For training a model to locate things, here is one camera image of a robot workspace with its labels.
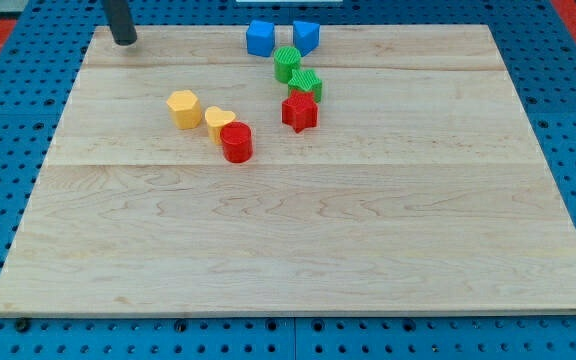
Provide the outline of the black cylindrical robot arm tip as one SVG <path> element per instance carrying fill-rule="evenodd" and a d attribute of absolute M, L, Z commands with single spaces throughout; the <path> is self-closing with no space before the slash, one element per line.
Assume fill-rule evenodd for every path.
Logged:
<path fill-rule="evenodd" d="M 102 7 L 114 42 L 119 46 L 134 44 L 138 37 L 127 0 L 102 0 Z"/>

